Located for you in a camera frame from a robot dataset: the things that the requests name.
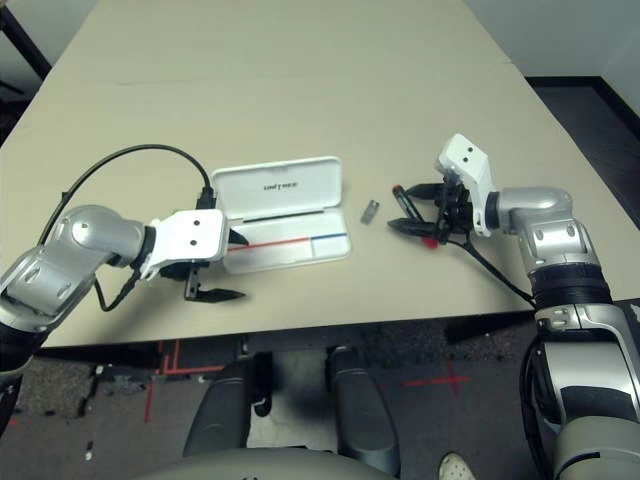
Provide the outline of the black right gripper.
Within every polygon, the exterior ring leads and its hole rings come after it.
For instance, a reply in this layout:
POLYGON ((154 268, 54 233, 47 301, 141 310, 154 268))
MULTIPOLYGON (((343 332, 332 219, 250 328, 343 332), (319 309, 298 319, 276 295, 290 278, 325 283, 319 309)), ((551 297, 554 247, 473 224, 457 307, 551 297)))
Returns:
POLYGON ((438 235, 465 235, 473 229, 470 193, 462 183, 444 179, 442 184, 417 184, 410 187, 407 194, 417 199, 436 199, 436 223, 397 218, 387 222, 392 230, 405 235, 434 235, 435 232, 438 235))

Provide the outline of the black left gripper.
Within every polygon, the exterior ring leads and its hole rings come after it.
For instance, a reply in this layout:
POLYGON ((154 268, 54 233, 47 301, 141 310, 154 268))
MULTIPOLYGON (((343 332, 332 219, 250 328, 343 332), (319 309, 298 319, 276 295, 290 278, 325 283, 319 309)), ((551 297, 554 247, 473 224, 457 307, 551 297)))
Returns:
MULTIPOLYGON (((247 246, 249 241, 241 233, 230 229, 228 242, 232 245, 247 246)), ((200 290, 199 272, 208 268, 209 262, 179 262, 165 266, 160 270, 162 278, 174 280, 184 284, 183 297, 186 301, 199 301, 203 303, 221 303, 241 299, 244 293, 235 290, 215 288, 200 290)))

